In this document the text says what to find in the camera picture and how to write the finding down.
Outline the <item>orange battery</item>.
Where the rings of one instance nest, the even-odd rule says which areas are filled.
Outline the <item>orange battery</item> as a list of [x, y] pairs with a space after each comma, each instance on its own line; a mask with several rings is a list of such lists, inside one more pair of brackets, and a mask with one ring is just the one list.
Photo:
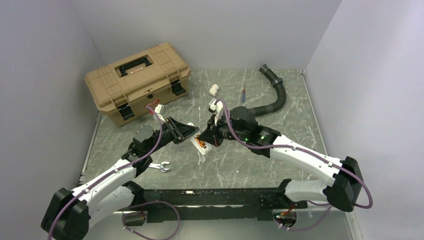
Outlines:
[[197, 137], [195, 137], [194, 139], [201, 148], [206, 148], [206, 143], [204, 141], [199, 140]]

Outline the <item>white remote control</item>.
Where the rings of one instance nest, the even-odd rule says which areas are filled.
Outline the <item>white remote control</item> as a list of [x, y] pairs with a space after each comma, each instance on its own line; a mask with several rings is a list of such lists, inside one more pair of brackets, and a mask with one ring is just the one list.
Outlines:
[[195, 126], [195, 128], [197, 129], [197, 131], [193, 133], [188, 139], [195, 146], [198, 152], [201, 155], [205, 156], [212, 149], [212, 145], [205, 141], [200, 140], [199, 136], [202, 132], [200, 131], [199, 127]]

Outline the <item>tan plastic toolbox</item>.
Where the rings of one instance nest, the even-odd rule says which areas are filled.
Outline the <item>tan plastic toolbox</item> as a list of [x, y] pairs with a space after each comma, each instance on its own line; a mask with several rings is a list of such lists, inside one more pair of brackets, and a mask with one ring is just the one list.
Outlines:
[[191, 68], [164, 42], [97, 68], [84, 77], [100, 113], [126, 125], [189, 92]]

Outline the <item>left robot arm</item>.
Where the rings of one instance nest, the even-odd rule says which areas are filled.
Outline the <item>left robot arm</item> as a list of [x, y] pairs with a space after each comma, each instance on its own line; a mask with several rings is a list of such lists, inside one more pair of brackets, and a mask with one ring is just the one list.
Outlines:
[[72, 190], [54, 193], [41, 221], [52, 240], [82, 240], [89, 229], [113, 212], [139, 209], [144, 189], [133, 182], [153, 162], [151, 154], [169, 143], [176, 145], [192, 137], [199, 128], [168, 117], [158, 130], [141, 127], [128, 150], [116, 163], [91, 181]]

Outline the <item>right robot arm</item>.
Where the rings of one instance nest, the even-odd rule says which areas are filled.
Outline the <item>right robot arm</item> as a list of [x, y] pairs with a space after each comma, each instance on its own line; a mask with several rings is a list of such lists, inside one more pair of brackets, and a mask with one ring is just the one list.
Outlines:
[[316, 180], [309, 181], [283, 180], [275, 194], [280, 207], [301, 201], [327, 202], [344, 212], [352, 212], [355, 207], [372, 207], [371, 197], [367, 205], [357, 203], [361, 190], [367, 195], [370, 191], [356, 159], [349, 156], [339, 159], [304, 147], [277, 130], [258, 124], [254, 114], [244, 106], [229, 110], [216, 100], [208, 110], [212, 116], [198, 136], [200, 141], [215, 147], [225, 140], [237, 141], [256, 155], [287, 161], [316, 176]]

